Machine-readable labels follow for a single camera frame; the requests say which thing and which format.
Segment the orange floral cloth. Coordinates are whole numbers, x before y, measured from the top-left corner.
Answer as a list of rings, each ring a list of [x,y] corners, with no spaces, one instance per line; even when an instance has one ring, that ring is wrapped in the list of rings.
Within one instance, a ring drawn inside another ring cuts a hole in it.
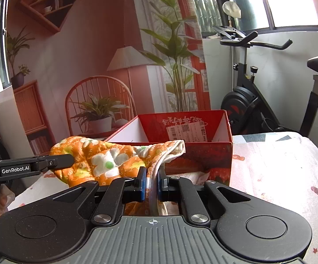
[[[110,185],[118,178],[135,178],[141,167],[146,168],[145,201],[130,202],[125,214],[150,216],[168,214],[166,205],[157,197],[157,174],[160,166],[185,153],[183,140],[153,145],[123,145],[82,136],[71,136],[55,144],[50,155],[70,154],[74,164],[54,174],[69,187],[86,181]]]

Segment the red strawberry cardboard box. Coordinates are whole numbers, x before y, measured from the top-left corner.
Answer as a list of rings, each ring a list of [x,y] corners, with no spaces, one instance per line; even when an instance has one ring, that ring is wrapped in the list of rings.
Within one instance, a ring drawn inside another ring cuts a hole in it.
[[[229,185],[233,138],[224,110],[140,114],[106,140],[127,145],[183,140],[186,153],[167,165],[168,175],[204,172]]]

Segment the white washing machine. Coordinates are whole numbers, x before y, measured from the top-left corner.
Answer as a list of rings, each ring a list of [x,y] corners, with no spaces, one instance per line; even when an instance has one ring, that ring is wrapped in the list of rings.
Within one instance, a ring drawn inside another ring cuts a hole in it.
[[[11,86],[0,92],[0,141],[12,159],[34,156]]]

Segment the patterned foam table mat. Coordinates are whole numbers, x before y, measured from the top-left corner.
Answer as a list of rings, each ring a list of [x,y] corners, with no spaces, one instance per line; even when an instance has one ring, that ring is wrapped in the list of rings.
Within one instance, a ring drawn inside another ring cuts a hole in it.
[[[294,134],[266,136],[258,142],[237,138],[230,184],[250,194],[303,216],[311,226],[312,240],[306,263],[318,263],[318,148],[305,137]],[[107,236],[96,234],[90,253],[71,259],[72,263],[237,263],[209,244],[201,232],[179,230],[179,237],[154,240],[164,232],[160,224],[145,224],[141,235],[132,230]]]

